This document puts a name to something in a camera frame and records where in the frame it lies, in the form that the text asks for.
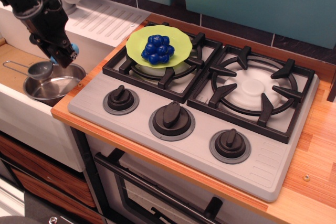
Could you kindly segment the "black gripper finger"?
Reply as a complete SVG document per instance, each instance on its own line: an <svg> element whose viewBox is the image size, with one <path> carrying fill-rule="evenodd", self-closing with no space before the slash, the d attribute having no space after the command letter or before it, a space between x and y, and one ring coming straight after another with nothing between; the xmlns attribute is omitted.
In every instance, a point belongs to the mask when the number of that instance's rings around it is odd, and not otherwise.
<svg viewBox="0 0 336 224"><path fill-rule="evenodd" d="M52 47L52 44L45 41L38 41L37 46L49 59L54 56L54 49Z"/></svg>
<svg viewBox="0 0 336 224"><path fill-rule="evenodd" d="M78 56L78 46L70 45L67 49L59 49L51 56L51 62L67 68Z"/></svg>

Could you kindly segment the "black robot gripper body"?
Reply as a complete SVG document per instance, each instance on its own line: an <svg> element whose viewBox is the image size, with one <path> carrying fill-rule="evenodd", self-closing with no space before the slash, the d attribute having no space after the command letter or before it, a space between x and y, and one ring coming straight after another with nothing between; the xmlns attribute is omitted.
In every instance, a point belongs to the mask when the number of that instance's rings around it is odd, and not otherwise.
<svg viewBox="0 0 336 224"><path fill-rule="evenodd" d="M67 49L71 46L65 33L68 16L61 0L32 0L25 3L28 6L19 13L19 19L36 40L57 48Z"/></svg>

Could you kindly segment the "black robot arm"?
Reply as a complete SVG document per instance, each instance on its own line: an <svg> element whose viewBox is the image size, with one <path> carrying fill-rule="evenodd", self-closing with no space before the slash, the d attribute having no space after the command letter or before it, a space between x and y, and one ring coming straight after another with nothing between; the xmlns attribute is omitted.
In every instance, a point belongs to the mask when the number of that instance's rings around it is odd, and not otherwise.
<svg viewBox="0 0 336 224"><path fill-rule="evenodd" d="M65 32L68 15L61 0L1 0L11 6L14 16L30 32L29 40L61 67L67 68L77 57Z"/></svg>

